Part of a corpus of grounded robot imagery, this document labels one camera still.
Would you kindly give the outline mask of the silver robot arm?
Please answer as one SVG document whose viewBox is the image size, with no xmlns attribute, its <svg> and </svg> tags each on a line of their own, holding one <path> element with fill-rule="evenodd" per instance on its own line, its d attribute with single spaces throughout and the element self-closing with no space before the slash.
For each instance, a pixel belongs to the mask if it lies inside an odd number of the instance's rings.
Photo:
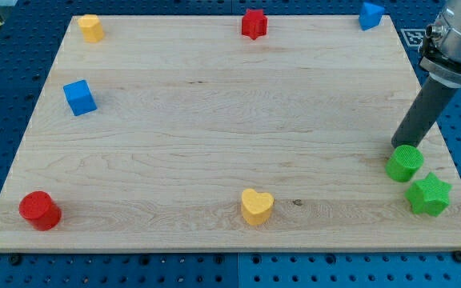
<svg viewBox="0 0 461 288">
<path fill-rule="evenodd" d="M 461 0 L 447 0 L 436 20 L 427 25 L 419 65 L 434 80 L 461 88 Z"/>
</svg>

